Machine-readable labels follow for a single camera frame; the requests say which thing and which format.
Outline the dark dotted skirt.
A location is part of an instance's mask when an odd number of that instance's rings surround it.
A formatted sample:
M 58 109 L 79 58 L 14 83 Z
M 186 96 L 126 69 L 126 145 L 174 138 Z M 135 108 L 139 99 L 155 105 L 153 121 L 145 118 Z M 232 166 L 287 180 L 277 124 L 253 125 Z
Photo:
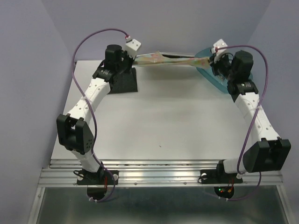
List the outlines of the dark dotted skirt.
M 138 92 L 136 69 L 131 68 L 129 72 L 124 72 L 114 76 L 109 83 L 109 94 Z

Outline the pastel floral skirt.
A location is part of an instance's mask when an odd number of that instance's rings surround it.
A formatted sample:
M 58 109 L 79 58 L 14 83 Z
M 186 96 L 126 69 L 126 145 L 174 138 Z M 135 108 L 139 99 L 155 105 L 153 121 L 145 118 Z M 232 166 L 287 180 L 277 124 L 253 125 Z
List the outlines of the pastel floral skirt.
M 197 68 L 207 69 L 210 67 L 209 57 L 178 57 L 171 58 L 161 52 L 138 55 L 133 62 L 135 66 L 159 66 L 159 65 L 188 65 Z

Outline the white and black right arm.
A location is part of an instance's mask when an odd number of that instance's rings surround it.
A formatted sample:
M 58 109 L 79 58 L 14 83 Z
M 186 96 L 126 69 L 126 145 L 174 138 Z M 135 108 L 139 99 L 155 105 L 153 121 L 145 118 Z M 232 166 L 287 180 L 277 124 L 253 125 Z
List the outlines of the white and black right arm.
M 262 96 L 250 78 L 253 56 L 243 50 L 237 51 L 232 59 L 223 49 L 213 49 L 211 53 L 213 74 L 226 78 L 228 93 L 249 126 L 239 157 L 220 161 L 216 179 L 226 182 L 232 174 L 281 170 L 291 144 L 274 130 L 261 105 Z

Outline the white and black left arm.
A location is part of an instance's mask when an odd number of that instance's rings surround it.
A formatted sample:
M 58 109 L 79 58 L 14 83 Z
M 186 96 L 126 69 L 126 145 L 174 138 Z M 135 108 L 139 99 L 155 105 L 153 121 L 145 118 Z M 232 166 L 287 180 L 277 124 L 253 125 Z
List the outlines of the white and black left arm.
M 95 118 L 95 111 L 103 98 L 111 94 L 137 92 L 136 69 L 133 62 L 141 43 L 133 40 L 120 45 L 108 45 L 105 59 L 94 72 L 90 84 L 80 100 L 65 115 L 57 117 L 57 133 L 60 145 L 71 151 L 82 165 L 74 171 L 78 185 L 113 184 L 118 171 L 112 177 L 103 168 L 103 163 L 95 159 L 93 147 L 95 137 L 89 127 Z

